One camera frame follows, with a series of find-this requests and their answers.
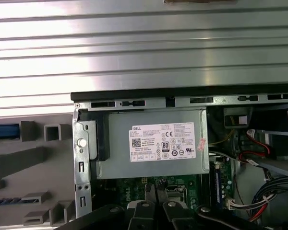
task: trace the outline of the silver metal panel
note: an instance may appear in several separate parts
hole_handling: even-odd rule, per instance
[[[96,139],[93,137],[96,131],[95,121],[78,122],[79,112],[76,109],[72,118],[73,132],[73,163],[74,163],[74,182],[75,182],[75,203],[76,217],[81,217],[92,211],[91,195],[91,174],[90,174],[90,154],[94,155],[96,150]]]
[[[109,115],[110,158],[96,163],[98,179],[188,175],[209,172],[208,145],[196,158],[169,161],[130,162],[129,130],[134,125],[194,122],[195,146],[207,139],[206,110],[163,109]]]
[[[0,1],[0,117],[72,113],[71,92],[266,83],[288,83],[288,0]]]

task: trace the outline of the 80 plus logo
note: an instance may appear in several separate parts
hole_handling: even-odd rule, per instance
[[[169,152],[169,142],[165,141],[161,143],[162,152]]]

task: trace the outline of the motherboard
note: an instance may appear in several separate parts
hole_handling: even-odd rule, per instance
[[[142,177],[118,180],[120,204],[126,207],[130,201],[145,200],[145,184],[167,182],[167,194],[171,201],[181,201],[191,209],[199,204],[198,175]]]
[[[210,174],[141,177],[126,179],[98,180],[93,205],[95,208],[106,204],[118,204],[127,208],[129,202],[145,200],[145,185],[167,182],[167,194],[171,201],[186,203],[190,209],[199,205],[214,204],[226,207],[225,200],[233,196],[230,161],[218,158],[210,162]]]

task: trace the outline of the wire bundle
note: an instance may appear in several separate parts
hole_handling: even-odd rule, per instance
[[[251,140],[252,142],[258,144],[258,145],[261,145],[264,147],[264,152],[253,152],[253,151],[244,151],[242,153],[240,153],[238,155],[238,159],[241,161],[241,162],[244,162],[246,163],[246,161],[243,159],[243,155],[245,154],[252,154],[252,155],[256,155],[256,156],[259,156],[259,157],[265,157],[266,155],[270,155],[271,151],[270,151],[270,147],[255,140],[254,138],[252,138],[249,134],[246,133],[246,137]]]
[[[288,193],[288,177],[279,177],[264,184],[253,198],[249,221],[257,220],[267,208],[268,203],[278,194]]]

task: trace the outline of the black cable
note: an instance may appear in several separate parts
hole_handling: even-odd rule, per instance
[[[267,194],[280,194],[284,192],[288,192],[288,188],[279,187],[280,185],[288,184],[288,177],[279,177],[277,179],[272,179],[271,181],[264,184],[256,193],[253,198],[252,204],[257,203],[258,201],[262,200],[262,197]],[[257,213],[259,209],[251,210],[251,215],[253,216],[254,213]]]

